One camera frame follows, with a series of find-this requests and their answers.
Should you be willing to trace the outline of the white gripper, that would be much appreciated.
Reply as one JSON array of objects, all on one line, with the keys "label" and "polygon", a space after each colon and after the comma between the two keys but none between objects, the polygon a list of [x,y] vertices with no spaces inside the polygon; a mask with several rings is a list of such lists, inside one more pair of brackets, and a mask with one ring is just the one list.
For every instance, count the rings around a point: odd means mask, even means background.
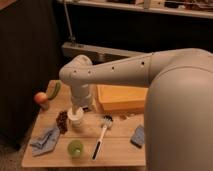
[{"label": "white gripper", "polygon": [[70,90],[73,114],[76,114],[79,108],[89,107],[92,104],[89,84],[74,84],[70,86]]}]

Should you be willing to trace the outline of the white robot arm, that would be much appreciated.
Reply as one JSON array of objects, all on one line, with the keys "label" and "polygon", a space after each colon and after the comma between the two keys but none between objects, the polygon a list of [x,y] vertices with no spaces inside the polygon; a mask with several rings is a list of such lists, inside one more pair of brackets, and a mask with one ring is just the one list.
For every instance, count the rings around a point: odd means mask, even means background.
[{"label": "white robot arm", "polygon": [[76,56],[59,72],[84,106],[91,84],[146,87],[148,171],[213,171],[213,53],[187,48],[94,65]]}]

